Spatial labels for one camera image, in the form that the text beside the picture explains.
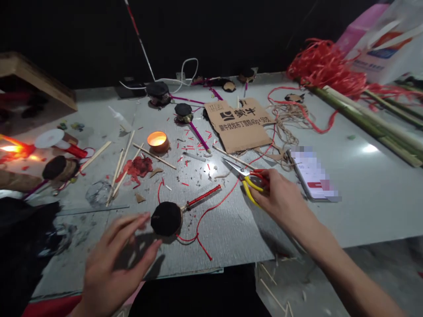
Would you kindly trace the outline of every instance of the scissor blade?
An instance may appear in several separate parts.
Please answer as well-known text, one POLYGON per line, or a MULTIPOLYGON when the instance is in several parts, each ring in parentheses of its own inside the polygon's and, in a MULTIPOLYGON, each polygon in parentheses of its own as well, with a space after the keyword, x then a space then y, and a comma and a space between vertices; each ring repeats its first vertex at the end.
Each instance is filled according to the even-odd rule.
POLYGON ((247 171, 245 171, 245 169, 243 169, 241 166, 239 166, 238 164, 236 164, 236 163, 233 163, 233 162, 231 162, 231 161, 229 161, 229 160, 227 160, 226 158, 223 158, 229 165, 231 165, 233 168, 235 168, 237 171, 238 171, 238 173, 240 173, 241 175, 243 175, 243 176, 247 176, 247 175, 249 175, 250 173, 249 172, 247 172, 247 171))

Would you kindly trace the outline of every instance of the purple stick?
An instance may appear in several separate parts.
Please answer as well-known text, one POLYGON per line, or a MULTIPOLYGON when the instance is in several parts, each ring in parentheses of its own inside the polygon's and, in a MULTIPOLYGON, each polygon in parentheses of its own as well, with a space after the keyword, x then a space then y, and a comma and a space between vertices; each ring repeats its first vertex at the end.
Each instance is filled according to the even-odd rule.
POLYGON ((211 153, 211 150, 208 148, 207 144, 204 142, 203 138, 201 137, 201 135, 198 133, 197 129, 195 128, 194 124, 192 123, 192 121, 189 122, 189 125, 191 126, 191 128, 194 130, 195 134, 197 135, 198 139, 200 139, 200 142, 203 144, 204 148, 206 149, 206 151, 208 153, 211 153))
POLYGON ((39 183, 37 186, 35 186, 33 189, 31 189, 31 191, 25 195, 24 198, 22 198, 23 200, 27 199, 29 196, 31 196, 33 193, 35 193, 38 189, 40 189, 42 186, 44 186, 44 184, 46 184, 48 182, 48 180, 43 180, 41 183, 39 183))
POLYGON ((210 90, 213 91, 214 95, 217 97, 217 99, 219 100, 223 100, 223 98, 217 93, 217 91, 215 91, 214 88, 210 87, 210 90))
POLYGON ((181 97, 175 97, 175 96, 172 96, 172 95, 171 95, 171 97, 172 97, 173 99, 179 99, 179 100, 185 100, 185 101, 191 101, 191 102, 196 102, 196 103, 205 104, 205 103, 203 103, 203 102, 201 102, 201 101, 196 101, 196 100, 191 100, 191 99, 186 99, 186 98, 181 98, 181 97))

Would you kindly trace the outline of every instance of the white wire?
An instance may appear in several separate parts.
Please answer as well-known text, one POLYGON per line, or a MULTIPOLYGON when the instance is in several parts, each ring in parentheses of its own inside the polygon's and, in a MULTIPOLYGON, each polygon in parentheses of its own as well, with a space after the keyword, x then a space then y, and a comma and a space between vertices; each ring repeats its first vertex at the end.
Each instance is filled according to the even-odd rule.
MULTIPOLYGON (((186 84, 186 83, 184 83, 183 81, 180 81, 180 80, 178 80, 178 79, 171 79, 171 78, 161 78, 161 79, 157 79, 157 80, 155 80, 155 81, 165 81, 165 80, 167 80, 167 81, 176 81, 176 82, 178 82, 178 83, 181 83, 181 84, 179 85, 178 89, 176 89, 174 92, 171 92, 171 94, 177 93, 177 92, 178 92, 178 91, 182 88, 182 85, 184 85, 184 86, 190 86, 190 85, 192 84, 192 82, 193 82, 193 80, 194 80, 195 76, 197 75, 197 71, 198 71, 198 59, 196 59, 196 58, 186 59, 186 60, 184 61, 184 63, 182 63, 182 69, 181 69, 181 76, 182 76, 182 75, 184 74, 184 66, 185 66, 185 63, 186 63, 186 62, 189 62, 189 61, 192 61, 192 60, 197 61, 197 67, 195 68, 195 73, 194 73, 193 77, 191 78, 191 81, 189 82, 189 84, 186 84)), ((131 89, 131 90, 146 89, 146 88, 147 88, 147 87, 131 88, 131 87, 126 86, 126 85, 125 85, 124 83, 122 83, 121 81, 119 81, 119 82, 122 84, 122 86, 123 86, 123 87, 125 87, 125 88, 127 88, 127 89, 131 89)))
POLYGON ((131 88, 131 87, 126 86, 126 85, 125 85, 124 83, 122 83, 121 81, 119 81, 119 82, 122 84, 122 86, 123 86, 123 87, 125 87, 125 88, 127 88, 127 89, 130 89, 130 90, 147 89, 147 87, 131 88))
POLYGON ((184 63, 182 63, 182 69, 181 69, 181 76, 183 76, 183 74, 184 74, 184 66, 185 66, 185 63, 186 63, 186 62, 189 62, 189 61, 192 61, 192 60, 197 61, 197 67, 195 68, 195 73, 194 73, 194 75, 192 76, 191 81, 189 82, 189 84, 186 84, 186 83, 184 83, 183 81, 180 81, 180 80, 178 80, 178 79, 171 79, 171 78, 161 78, 161 79, 157 79, 156 81, 163 81, 163 80, 167 80, 167 81, 176 81, 176 82, 181 83, 181 84, 179 85, 178 89, 176 89, 174 92, 171 92, 171 94, 177 93, 177 92, 178 92, 178 91, 182 88, 182 85, 184 85, 184 86, 190 86, 190 85, 192 84, 192 82, 193 82, 194 78, 195 78, 195 75, 197 75, 197 71, 198 71, 198 59, 196 59, 196 58, 186 59, 186 60, 184 61, 184 63))

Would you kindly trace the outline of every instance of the black background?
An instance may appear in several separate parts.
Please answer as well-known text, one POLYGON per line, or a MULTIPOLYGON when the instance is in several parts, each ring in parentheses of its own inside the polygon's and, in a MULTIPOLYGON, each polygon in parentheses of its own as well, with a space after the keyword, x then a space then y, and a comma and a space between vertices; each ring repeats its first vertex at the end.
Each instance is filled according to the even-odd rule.
MULTIPOLYGON (((175 78, 190 57, 207 77, 285 70, 305 39, 336 41, 376 2, 129 0, 156 79, 175 78)), ((152 80, 124 0, 3 0, 0 52, 12 50, 74 89, 152 80)))

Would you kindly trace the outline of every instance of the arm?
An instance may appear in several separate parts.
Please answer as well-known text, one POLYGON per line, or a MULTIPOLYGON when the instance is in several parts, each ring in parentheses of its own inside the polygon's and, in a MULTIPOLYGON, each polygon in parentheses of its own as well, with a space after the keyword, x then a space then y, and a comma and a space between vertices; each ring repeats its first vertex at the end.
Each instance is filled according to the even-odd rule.
POLYGON ((251 188, 258 204, 293 236, 323 270, 351 316, 405 316, 398 305, 343 251, 332 233, 308 208, 298 187, 276 170, 269 197, 251 188))

